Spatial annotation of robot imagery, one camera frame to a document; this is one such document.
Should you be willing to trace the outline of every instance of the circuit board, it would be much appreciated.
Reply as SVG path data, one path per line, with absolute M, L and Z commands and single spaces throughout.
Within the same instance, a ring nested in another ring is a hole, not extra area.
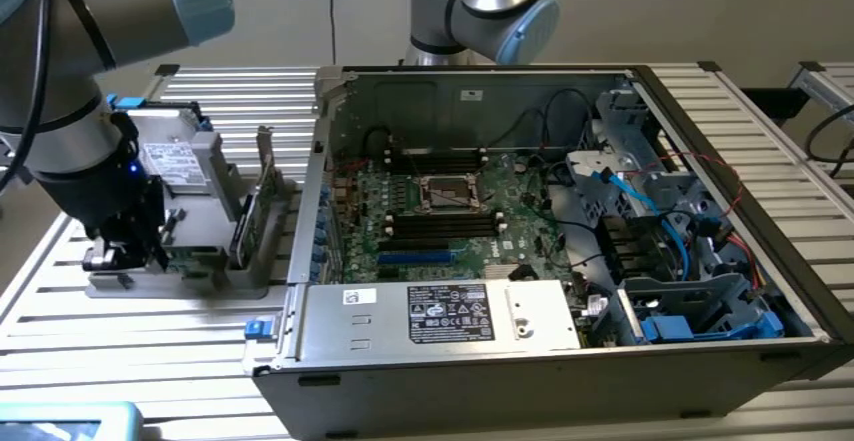
M 515 163 L 516 156 L 504 154 L 499 159 L 490 160 L 475 173 L 478 210 L 502 212 L 506 230 L 492 237 L 448 239 L 452 262 L 399 264 L 393 267 L 396 275 L 392 279 L 380 276 L 383 266 L 377 264 L 380 242 L 387 239 L 381 226 L 389 212 L 404 216 L 430 216 L 420 210 L 423 197 L 419 194 L 419 179 L 423 177 L 391 174 L 372 162 L 360 167 L 351 174 L 353 179 L 349 181 L 351 186 L 357 186 L 353 191 L 359 204 L 357 207 L 351 206 L 349 214 L 340 216 L 344 220 L 343 282 L 486 279 L 502 272 L 500 269 L 490 269 L 490 266 L 502 265 L 502 268 L 510 269 L 512 265 L 522 264 L 534 268 L 540 279 L 566 277 L 570 269 L 554 264 L 566 263 L 566 256 L 554 253 L 554 263 L 547 256 L 558 240 L 558 229 L 519 201 L 530 174 L 514 171 Z M 535 242 L 538 238 L 542 241 L 540 249 Z

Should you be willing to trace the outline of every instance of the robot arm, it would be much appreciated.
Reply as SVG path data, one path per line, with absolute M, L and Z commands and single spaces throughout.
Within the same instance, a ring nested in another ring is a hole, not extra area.
M 44 0 L 0 0 L 0 137 L 19 149 L 29 126 Z M 231 0 L 53 0 L 41 116 L 24 165 L 91 237 L 119 246 L 120 267 L 165 266 L 163 188 L 137 161 L 136 128 L 112 113 L 92 76 L 224 34 Z
M 405 64 L 470 64 L 471 51 L 498 64 L 527 64 L 558 23 L 555 0 L 412 0 Z

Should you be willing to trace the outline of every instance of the warning symbols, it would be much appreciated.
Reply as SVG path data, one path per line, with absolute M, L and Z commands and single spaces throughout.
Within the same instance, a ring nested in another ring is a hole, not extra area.
M 414 343 L 495 340 L 484 284 L 410 286 L 407 290 Z

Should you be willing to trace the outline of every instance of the metal sheet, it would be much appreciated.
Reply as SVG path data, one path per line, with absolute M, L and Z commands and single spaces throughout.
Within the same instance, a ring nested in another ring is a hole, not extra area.
M 666 65 L 656 68 L 656 73 L 676 97 L 728 97 L 719 82 L 694 65 Z M 169 94 L 191 91 L 199 94 L 284 94 L 309 89 L 312 76 L 311 68 L 183 68 L 163 88 Z M 251 107 L 248 103 L 233 105 L 233 111 L 212 111 L 220 132 L 237 135 L 225 136 L 227 147 L 248 147 L 247 136 L 257 124 L 267 124 L 279 135 L 273 137 L 281 142 L 276 147 L 285 148 L 276 152 L 279 162 L 297 164 L 307 155 L 299 148 L 305 149 L 308 145 L 288 144 L 287 140 L 299 138 L 299 142 L 307 143 L 307 138 L 297 133 L 309 132 L 313 127 L 309 104 L 301 103 L 301 111 L 240 109 L 241 105 Z M 702 112 L 691 110 L 698 123 L 719 119 Z M 720 151 L 775 149 L 772 141 L 760 134 L 716 135 L 711 139 Z M 243 154 L 237 151 L 229 156 L 240 159 L 240 163 L 253 164 L 239 157 Z M 806 178 L 802 181 L 756 179 L 746 184 L 754 194 L 779 194 L 760 195 L 768 203 L 766 209 L 778 219 L 842 216 L 835 204 L 826 199 L 806 200 L 804 204 L 796 193 L 812 194 L 818 190 Z M 60 218 L 53 234 L 45 237 L 0 301 L 0 315 L 4 316 L 0 323 L 0 399 L 127 399 L 137 403 L 148 420 L 145 439 L 288 439 L 287 430 L 272 416 L 252 382 L 235 374 L 244 350 L 243 343 L 235 341 L 240 338 L 241 321 L 280 308 L 281 288 L 273 287 L 272 295 L 260 301 L 207 304 L 169 300 L 89 300 L 80 292 L 85 279 L 77 267 L 55 264 L 57 260 L 73 262 L 71 255 L 80 253 L 79 245 L 84 243 L 65 242 L 75 233 L 80 235 L 77 226 Z M 804 249 L 820 252 L 823 246 L 807 244 L 810 247 Z M 854 310 L 851 268 L 853 261 L 814 265 L 822 279 L 839 290 L 846 306 Z M 672 440 L 688 437 L 720 441 L 851 439 L 854 369 L 838 369 L 818 382 L 783 384 L 723 419 L 472 433 L 434 439 Z

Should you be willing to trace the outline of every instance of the white label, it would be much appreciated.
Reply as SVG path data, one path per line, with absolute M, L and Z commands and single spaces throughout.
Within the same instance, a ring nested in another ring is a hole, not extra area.
M 459 100 L 460 101 L 483 101 L 483 90 L 482 89 L 463 89 L 459 92 Z
M 376 288 L 344 290 L 344 305 L 373 303 L 376 303 Z
M 167 185 L 204 186 L 204 173 L 188 143 L 145 144 L 145 169 Z

